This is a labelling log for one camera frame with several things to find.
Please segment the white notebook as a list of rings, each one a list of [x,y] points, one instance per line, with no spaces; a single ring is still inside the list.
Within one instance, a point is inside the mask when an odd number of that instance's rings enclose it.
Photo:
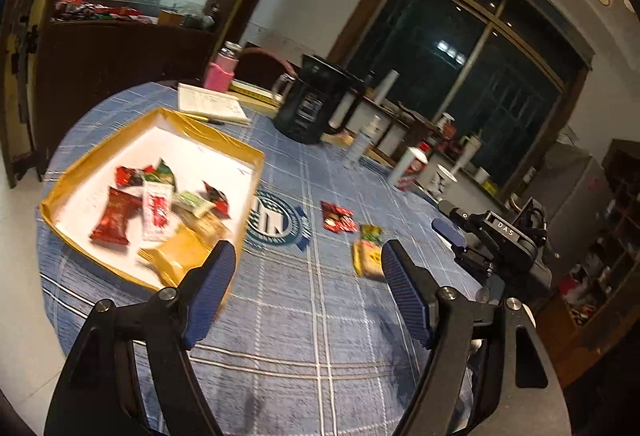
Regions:
[[[202,116],[209,121],[235,124],[250,122],[235,96],[189,84],[178,84],[178,110]]]

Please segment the green leafy snack packet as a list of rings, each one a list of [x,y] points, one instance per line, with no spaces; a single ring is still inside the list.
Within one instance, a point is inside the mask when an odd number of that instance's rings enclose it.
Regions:
[[[383,244],[383,229],[376,225],[360,225],[360,240],[381,246]]]

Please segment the white patterned paper cup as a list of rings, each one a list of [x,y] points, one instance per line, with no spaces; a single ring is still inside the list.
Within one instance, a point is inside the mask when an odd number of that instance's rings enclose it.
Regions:
[[[438,164],[426,187],[426,192],[436,201],[442,200],[447,191],[457,185],[457,178],[442,164]]]

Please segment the white green candy packet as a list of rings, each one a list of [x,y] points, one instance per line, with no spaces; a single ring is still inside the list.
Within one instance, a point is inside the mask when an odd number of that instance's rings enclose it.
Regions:
[[[176,192],[172,196],[172,205],[178,208],[178,210],[186,211],[196,218],[203,217],[214,208],[212,202],[191,191]]]

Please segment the yellow ruler box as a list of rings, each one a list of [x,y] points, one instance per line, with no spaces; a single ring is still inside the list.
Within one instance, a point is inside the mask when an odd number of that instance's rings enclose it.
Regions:
[[[282,101],[282,96],[271,89],[263,89],[253,84],[248,84],[238,80],[232,80],[230,89],[238,94],[278,106]]]

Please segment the gold cardboard tray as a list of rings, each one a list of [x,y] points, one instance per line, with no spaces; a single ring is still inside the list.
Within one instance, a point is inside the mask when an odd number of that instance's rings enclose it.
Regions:
[[[158,291],[178,286],[218,241],[242,248],[264,159],[213,127],[156,109],[70,166],[40,213],[89,260]]]

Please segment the pink water bottle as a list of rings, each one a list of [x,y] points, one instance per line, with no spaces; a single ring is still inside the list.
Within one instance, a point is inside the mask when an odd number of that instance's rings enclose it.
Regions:
[[[227,40],[215,60],[209,63],[203,87],[214,92],[228,92],[242,50],[241,45]]]

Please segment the white red liquor bottle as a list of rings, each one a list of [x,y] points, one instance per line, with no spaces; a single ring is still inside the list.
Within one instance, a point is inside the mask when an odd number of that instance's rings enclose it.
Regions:
[[[427,166],[430,152],[431,147],[425,141],[408,148],[387,177],[387,183],[399,191],[411,190]]]

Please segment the dark red snack packet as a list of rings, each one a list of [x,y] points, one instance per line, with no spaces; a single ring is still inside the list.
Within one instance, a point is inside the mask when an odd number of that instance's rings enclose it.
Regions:
[[[108,198],[100,221],[93,228],[89,239],[96,243],[127,246],[128,222],[142,209],[142,199],[116,188],[108,189]]]

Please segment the black electric kettle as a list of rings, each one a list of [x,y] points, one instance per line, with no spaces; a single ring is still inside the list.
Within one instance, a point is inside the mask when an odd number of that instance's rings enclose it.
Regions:
[[[318,56],[303,55],[295,76],[283,73],[272,88],[272,96],[282,100],[272,119],[278,132],[300,144],[318,144],[323,135],[341,133],[363,100],[366,84],[340,66]],[[355,94],[342,122],[331,125],[338,106],[347,94]]]

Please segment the salted egg biscuit packet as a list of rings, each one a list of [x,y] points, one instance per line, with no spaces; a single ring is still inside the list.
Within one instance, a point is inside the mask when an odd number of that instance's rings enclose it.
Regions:
[[[376,281],[384,281],[382,248],[374,242],[358,240],[352,245],[352,266],[356,275]]]

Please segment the red candy packet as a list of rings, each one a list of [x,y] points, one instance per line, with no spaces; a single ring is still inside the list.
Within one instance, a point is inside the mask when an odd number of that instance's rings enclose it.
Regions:
[[[354,213],[348,208],[342,208],[335,203],[321,202],[323,227],[326,230],[340,234],[347,232],[353,234],[358,231],[358,224],[355,222]]]

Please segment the white spray bottle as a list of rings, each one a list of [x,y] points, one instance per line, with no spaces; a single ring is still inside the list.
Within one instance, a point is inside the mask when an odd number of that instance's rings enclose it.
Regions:
[[[375,115],[371,122],[355,136],[345,153],[343,166],[349,170],[359,164],[360,159],[368,152],[373,144],[374,137],[378,133],[381,118]]]

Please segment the golden pastry packet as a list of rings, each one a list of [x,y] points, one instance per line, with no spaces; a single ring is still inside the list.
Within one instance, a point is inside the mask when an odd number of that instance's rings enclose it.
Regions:
[[[180,225],[175,234],[155,248],[140,248],[138,256],[156,272],[164,286],[176,288],[193,268],[201,267],[213,245]]]

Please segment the white red snack packet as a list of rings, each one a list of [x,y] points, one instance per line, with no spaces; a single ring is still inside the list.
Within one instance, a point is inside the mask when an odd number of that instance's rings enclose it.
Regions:
[[[163,241],[171,230],[172,187],[161,182],[145,182],[142,192],[142,237],[145,241]]]

